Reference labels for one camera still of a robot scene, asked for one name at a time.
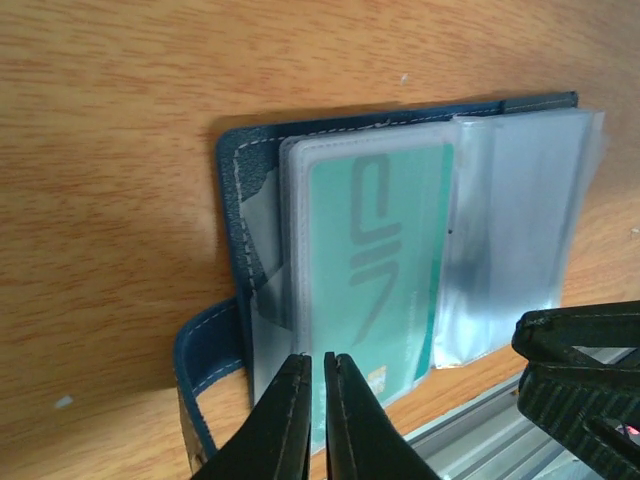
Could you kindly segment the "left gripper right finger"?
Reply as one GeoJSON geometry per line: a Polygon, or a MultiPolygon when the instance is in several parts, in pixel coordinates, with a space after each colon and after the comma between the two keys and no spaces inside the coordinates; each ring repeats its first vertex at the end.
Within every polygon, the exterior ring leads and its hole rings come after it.
{"type": "Polygon", "coordinates": [[[353,358],[328,352],[326,466],[329,479],[436,479],[394,428],[353,358]]]}

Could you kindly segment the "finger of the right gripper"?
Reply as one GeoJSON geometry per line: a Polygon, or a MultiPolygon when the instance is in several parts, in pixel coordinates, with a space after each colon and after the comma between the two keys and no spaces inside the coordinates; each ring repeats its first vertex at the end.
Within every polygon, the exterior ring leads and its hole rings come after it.
{"type": "Polygon", "coordinates": [[[584,348],[637,348],[639,303],[525,313],[513,349],[528,364],[518,409],[604,479],[636,479],[639,447],[611,426],[639,426],[639,367],[605,364],[584,348]]]}

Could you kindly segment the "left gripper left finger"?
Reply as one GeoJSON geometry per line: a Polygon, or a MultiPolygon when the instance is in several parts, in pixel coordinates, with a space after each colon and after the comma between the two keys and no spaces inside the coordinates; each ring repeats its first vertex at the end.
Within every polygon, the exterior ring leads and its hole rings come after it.
{"type": "Polygon", "coordinates": [[[307,479],[312,359],[293,354],[249,416],[217,448],[197,401],[189,400],[189,461],[194,479],[307,479]]]}

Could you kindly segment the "blue leather card holder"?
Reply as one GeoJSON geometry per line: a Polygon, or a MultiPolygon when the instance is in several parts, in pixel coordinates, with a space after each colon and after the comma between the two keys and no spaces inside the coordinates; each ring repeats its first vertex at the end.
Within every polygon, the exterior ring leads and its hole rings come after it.
{"type": "Polygon", "coordinates": [[[429,330],[409,394],[432,368],[505,346],[519,317],[556,307],[604,116],[575,93],[231,129],[215,146],[236,294],[174,344],[189,455],[189,400],[217,448],[238,431],[286,358],[312,359],[310,455],[326,449],[324,357],[310,349],[310,171],[419,146],[454,147],[449,210],[430,287],[429,330]]]}

